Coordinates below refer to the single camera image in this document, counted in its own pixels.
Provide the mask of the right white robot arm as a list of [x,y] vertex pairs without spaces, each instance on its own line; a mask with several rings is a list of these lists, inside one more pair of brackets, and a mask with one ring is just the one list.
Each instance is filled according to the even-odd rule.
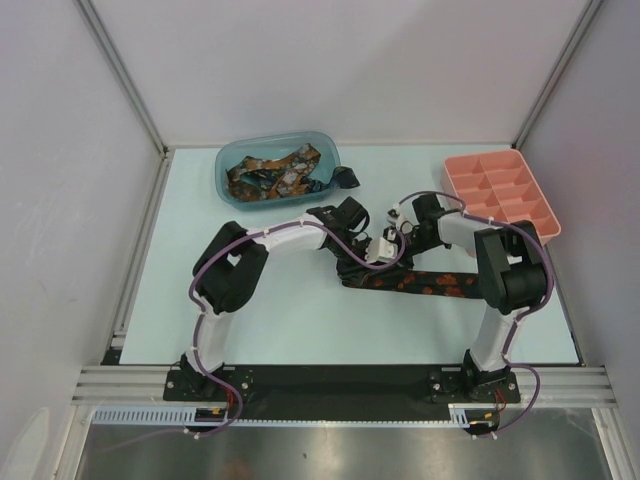
[[[417,295],[482,300],[486,305],[479,333],[457,375],[455,394],[484,401],[503,388],[514,368],[510,360],[521,323],[550,300],[554,277],[534,225],[505,223],[440,204],[441,193],[409,196],[416,220],[406,220],[400,205],[388,213],[387,242],[403,241],[392,267],[373,280],[374,287]],[[418,271],[417,255],[438,247],[458,246],[474,255],[476,270]]]

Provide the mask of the black tie orange flowers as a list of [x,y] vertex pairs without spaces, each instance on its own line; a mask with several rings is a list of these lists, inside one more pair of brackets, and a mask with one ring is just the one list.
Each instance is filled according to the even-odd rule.
[[482,299],[476,273],[415,271],[408,269],[368,275],[372,290],[416,295]]

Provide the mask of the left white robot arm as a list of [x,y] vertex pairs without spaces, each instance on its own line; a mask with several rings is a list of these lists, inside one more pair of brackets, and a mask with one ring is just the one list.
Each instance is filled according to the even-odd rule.
[[270,256],[326,248],[338,259],[371,270],[355,247],[355,238],[369,221],[366,209],[349,197],[336,207],[311,208],[262,229],[246,229],[235,221],[224,224],[193,267],[188,289],[199,317],[185,352],[186,365],[192,368],[187,389],[202,400],[219,392],[221,376],[216,370],[224,363],[230,315],[251,299]]

